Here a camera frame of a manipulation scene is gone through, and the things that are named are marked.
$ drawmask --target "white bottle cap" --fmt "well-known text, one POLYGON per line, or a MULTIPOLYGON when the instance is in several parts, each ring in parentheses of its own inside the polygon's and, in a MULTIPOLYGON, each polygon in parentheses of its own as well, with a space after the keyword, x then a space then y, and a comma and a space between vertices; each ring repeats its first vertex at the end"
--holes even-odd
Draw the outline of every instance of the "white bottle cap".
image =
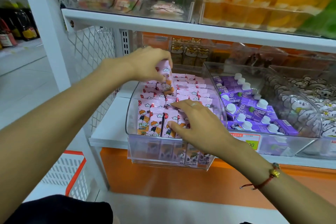
POLYGON ((261 95, 260 94, 255 94, 254 96, 253 96, 253 98, 255 99, 255 100, 260 100, 261 99, 261 95))
POLYGON ((227 100, 227 101, 230 101, 230 98, 229 98, 228 95, 222 95, 222 98, 225 99, 225 100, 227 100))
POLYGON ((236 106, 234 104, 228 104, 225 108, 226 111, 228 111, 229 113, 234 114, 236 111, 236 106))
POLYGON ((260 99, 257 103, 257 106, 266 109, 268 106, 268 102, 265 99, 260 99))
POLYGON ((241 89, 242 90, 250 90, 251 89, 251 84, 248 83, 248 82, 244 82, 241 89))
POLYGON ((270 131, 271 133, 277 133, 279 130, 279 127, 275 124, 270 124, 267 127, 268 131, 270 131))
POLYGON ((271 118, 268 116, 264 116, 261 120, 263 124, 270 124, 271 118))
POLYGON ((245 82, 245 78, 240 78, 240 79, 238 79, 238 81, 237 81, 237 83, 238 84, 243 84, 245 82))
POLYGON ((234 79, 235 79, 235 80, 238 80, 238 79, 240 79, 241 77, 242 77, 241 73, 236 73, 236 74, 234 75, 234 79))
POLYGON ((252 129, 252 123, 250 123, 249 121, 244 121, 243 124, 241 125, 241 127, 244 130, 251 130, 252 129))
POLYGON ((237 116, 238 121, 245 121, 245 119, 246 119, 245 114, 243 114, 243 113, 238 114, 238 116, 237 116))

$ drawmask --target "bracelet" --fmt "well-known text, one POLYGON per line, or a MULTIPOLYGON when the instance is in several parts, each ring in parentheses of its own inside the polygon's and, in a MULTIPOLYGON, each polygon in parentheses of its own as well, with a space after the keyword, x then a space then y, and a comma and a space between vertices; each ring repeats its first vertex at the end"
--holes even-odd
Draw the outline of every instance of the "bracelet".
POLYGON ((273 169, 269 170, 269 177, 261 184, 259 185, 253 185, 253 184, 245 184, 243 186, 240 187, 240 189, 244 188, 244 187, 248 187, 248 186, 254 186, 253 190, 255 189, 261 189, 263 186, 265 186, 266 184, 268 184, 274 177, 278 178, 280 175, 280 172, 278 170, 280 170, 279 164, 278 163, 273 163, 272 164, 273 169))

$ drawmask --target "red bottle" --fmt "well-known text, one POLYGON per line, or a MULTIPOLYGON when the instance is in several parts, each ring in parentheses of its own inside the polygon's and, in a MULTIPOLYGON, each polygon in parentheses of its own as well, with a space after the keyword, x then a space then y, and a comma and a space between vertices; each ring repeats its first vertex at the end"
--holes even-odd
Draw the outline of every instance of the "red bottle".
POLYGON ((11 30, 2 18, 0 18, 0 43, 3 47, 15 46, 18 44, 15 41, 11 30))

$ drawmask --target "barcode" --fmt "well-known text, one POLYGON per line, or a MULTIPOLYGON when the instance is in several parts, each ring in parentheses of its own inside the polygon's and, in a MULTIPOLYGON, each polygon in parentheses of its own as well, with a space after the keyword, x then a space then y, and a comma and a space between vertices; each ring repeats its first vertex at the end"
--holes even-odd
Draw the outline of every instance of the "barcode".
POLYGON ((283 122, 284 122, 284 124, 286 124, 287 126, 291 126, 291 124, 289 124, 289 122, 288 122, 288 121, 286 121, 286 120, 283 120, 283 122))

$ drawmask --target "price tag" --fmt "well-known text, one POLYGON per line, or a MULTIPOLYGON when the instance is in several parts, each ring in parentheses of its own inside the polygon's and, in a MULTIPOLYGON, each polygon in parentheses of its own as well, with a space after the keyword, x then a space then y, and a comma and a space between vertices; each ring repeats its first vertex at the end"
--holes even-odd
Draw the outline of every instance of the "price tag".
POLYGON ((258 149, 259 141, 260 141, 260 135, 252 135, 252 134, 243 134, 243 133, 234 133, 230 132, 230 134, 241 141, 246 141, 253 150, 258 149))

